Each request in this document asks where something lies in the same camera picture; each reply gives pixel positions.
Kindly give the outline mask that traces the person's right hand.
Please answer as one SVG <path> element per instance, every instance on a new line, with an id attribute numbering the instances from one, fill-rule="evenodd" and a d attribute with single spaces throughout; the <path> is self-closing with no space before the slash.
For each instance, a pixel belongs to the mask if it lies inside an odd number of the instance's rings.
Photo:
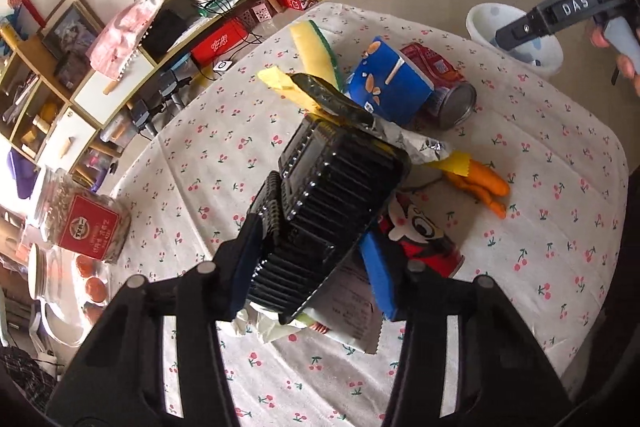
<path id="1" fill-rule="evenodd" d="M 593 27 L 590 40 L 597 48 L 605 49 L 611 46 L 611 43 L 605 39 L 603 29 L 599 25 Z M 640 76 L 634 69 L 631 59 L 627 55 L 619 53 L 616 56 L 616 66 L 620 73 L 632 82 L 637 95 L 640 95 Z"/>

